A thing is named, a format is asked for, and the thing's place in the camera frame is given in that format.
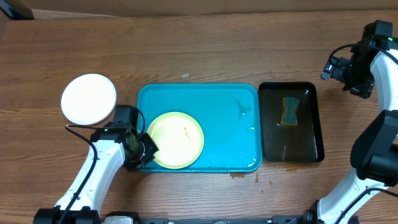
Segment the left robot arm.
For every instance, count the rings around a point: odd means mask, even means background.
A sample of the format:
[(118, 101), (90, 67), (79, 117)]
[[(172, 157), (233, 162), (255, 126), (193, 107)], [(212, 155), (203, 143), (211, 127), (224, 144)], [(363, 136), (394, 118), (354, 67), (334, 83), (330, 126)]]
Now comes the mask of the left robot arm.
[(40, 208), (34, 223), (101, 223), (100, 210), (109, 186), (121, 167), (140, 170), (159, 150), (151, 137), (131, 124), (96, 128), (67, 124), (65, 129), (89, 144), (78, 175), (53, 208)]

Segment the green yellow sponge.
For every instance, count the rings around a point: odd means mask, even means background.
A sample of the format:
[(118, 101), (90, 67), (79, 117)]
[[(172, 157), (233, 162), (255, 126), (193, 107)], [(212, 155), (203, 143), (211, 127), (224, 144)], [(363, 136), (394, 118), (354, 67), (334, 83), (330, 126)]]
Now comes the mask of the green yellow sponge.
[(279, 124), (282, 126), (297, 126), (297, 108), (300, 100), (293, 96), (285, 96), (282, 99), (282, 114)]

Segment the white plate mint rim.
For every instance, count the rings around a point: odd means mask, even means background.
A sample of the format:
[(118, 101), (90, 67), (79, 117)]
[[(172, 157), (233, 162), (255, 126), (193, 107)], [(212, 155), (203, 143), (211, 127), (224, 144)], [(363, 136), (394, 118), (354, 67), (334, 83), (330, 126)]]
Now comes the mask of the white plate mint rim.
[(116, 88), (103, 75), (89, 73), (72, 80), (62, 93), (60, 106), (67, 120), (91, 125), (106, 119), (117, 102)]

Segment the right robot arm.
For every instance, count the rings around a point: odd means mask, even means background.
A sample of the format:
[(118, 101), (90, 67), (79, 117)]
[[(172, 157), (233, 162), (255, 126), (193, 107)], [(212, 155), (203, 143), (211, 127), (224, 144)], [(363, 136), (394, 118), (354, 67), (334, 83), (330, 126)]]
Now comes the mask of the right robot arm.
[(371, 35), (350, 49), (349, 60), (330, 56), (321, 77), (362, 98), (376, 88), (379, 115), (354, 142), (343, 180), (291, 223), (357, 223), (354, 214), (368, 200), (397, 185), (397, 39)]

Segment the yellow plate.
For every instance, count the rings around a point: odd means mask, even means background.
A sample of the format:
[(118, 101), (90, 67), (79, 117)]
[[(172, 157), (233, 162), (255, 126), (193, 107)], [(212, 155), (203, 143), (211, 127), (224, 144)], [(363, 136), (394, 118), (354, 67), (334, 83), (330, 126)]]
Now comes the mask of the yellow plate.
[(205, 139), (198, 122), (188, 114), (168, 112), (158, 116), (147, 129), (158, 151), (154, 161), (166, 169), (182, 169), (202, 153)]

